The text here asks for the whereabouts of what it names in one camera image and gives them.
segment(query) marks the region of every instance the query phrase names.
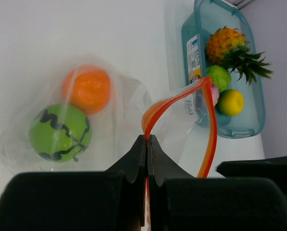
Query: toy fruit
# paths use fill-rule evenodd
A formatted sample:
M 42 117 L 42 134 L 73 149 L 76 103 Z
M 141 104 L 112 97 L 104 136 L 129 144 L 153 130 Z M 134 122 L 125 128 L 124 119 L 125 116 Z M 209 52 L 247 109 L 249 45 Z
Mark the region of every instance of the toy fruit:
M 217 107 L 226 116 L 236 116 L 244 108 L 243 95 L 238 90 L 227 89 L 221 92 Z
M 226 70 L 237 70 L 240 74 L 239 80 L 245 74 L 246 83 L 251 84 L 253 80 L 257 82 L 255 74 L 271 78 L 270 74 L 273 72 L 264 68 L 270 63 L 264 63 L 265 58 L 260 59 L 263 53 L 250 54 L 247 44 L 242 33 L 225 26 L 211 35 L 207 42 L 206 54 L 213 64 L 222 66 Z
M 221 66 L 214 65 L 207 68 L 207 76 L 212 78 L 213 84 L 217 86 L 219 91 L 224 91 L 231 83 L 230 74 Z
M 87 116 L 69 104 L 54 104 L 42 110 L 29 127 L 34 151 L 42 158 L 64 162 L 76 158 L 90 144 L 92 129 Z
M 212 83 L 212 104 L 215 105 L 218 103 L 219 100 L 219 90 L 215 84 Z
M 111 94 L 110 78 L 106 71 L 83 65 L 71 71 L 62 86 L 63 98 L 87 115 L 104 109 Z

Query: orange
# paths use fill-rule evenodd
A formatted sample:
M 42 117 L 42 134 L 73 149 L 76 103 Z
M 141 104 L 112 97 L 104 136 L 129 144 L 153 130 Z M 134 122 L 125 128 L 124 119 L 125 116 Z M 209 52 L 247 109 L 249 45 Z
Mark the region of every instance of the orange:
M 110 101 L 111 82 L 107 72 L 94 65 L 71 71 L 62 85 L 62 96 L 87 115 L 104 109 Z

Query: yellow lemon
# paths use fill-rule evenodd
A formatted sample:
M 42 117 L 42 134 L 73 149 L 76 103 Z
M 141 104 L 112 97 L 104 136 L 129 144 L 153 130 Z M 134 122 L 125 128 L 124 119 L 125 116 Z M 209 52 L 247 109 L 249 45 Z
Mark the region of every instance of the yellow lemon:
M 244 108 L 243 95 L 238 90 L 225 90 L 220 94 L 217 107 L 226 116 L 236 116 Z

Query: black object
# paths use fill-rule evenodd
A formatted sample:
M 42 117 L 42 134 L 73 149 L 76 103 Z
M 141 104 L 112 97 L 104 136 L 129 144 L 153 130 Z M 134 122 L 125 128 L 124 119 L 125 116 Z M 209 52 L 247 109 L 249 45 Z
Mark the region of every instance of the black object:
M 137 231 L 148 182 L 152 231 L 287 231 L 287 181 L 258 163 L 224 162 L 217 170 L 227 179 L 196 179 L 155 136 L 139 136 L 105 172 L 15 176 L 0 199 L 0 230 Z

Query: green toy watermelon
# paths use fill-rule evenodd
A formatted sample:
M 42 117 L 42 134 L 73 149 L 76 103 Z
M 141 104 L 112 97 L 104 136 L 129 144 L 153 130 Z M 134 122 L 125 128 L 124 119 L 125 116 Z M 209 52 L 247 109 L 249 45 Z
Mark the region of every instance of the green toy watermelon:
M 32 148 L 42 158 L 54 162 L 77 162 L 77 156 L 89 146 L 91 138 L 88 117 L 77 107 L 64 103 L 45 108 L 30 123 Z

